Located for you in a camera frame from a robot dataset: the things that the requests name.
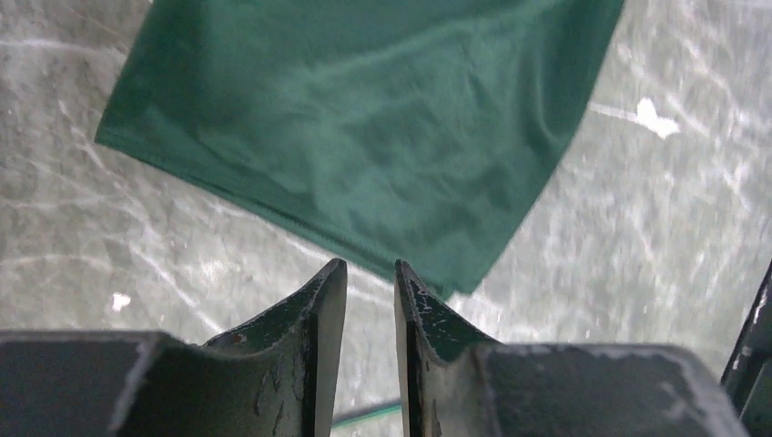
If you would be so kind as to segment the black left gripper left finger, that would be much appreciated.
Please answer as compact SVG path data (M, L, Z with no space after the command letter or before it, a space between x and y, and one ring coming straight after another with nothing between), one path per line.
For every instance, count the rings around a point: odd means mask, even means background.
M196 345L164 331L5 330L4 436L327 436L347 266Z

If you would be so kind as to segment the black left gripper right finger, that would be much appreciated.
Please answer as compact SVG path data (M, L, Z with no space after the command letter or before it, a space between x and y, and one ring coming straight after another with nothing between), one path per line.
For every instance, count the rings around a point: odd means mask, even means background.
M499 342L395 264L407 436L743 436L724 390L663 344Z

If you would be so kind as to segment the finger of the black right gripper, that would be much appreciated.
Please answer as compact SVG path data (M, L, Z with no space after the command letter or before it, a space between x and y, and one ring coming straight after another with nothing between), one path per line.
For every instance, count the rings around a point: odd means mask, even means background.
M767 271L721 377L751 436L771 437L771 272Z

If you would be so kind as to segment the green cloth napkin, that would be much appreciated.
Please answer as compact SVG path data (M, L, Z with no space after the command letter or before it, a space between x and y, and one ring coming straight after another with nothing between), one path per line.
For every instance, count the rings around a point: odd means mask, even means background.
M96 141L390 279L473 292L569 147L620 1L156 1Z

